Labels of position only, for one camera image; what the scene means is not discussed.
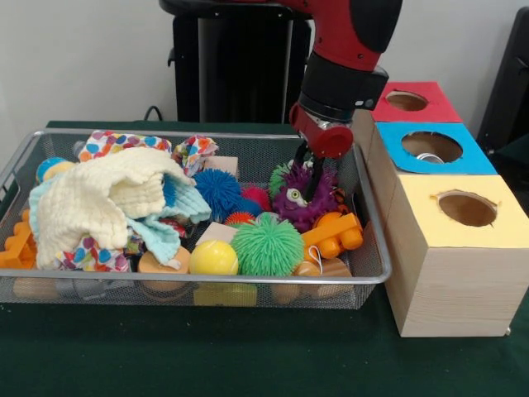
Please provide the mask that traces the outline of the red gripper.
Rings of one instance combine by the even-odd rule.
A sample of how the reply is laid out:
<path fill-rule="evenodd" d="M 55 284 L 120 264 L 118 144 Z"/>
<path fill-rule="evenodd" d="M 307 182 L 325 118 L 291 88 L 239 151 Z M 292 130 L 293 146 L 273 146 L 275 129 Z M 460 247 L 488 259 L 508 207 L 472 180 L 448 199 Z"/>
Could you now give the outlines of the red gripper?
<path fill-rule="evenodd" d="M 289 121 L 293 129 L 305 140 L 295 152 L 293 166 L 312 167 L 312 175 L 305 188 L 305 200 L 311 203 L 323 174 L 324 158 L 338 159 L 353 146 L 351 122 L 325 121 L 313 116 L 298 103 L 291 107 Z M 313 165 L 311 152 L 317 157 Z"/>

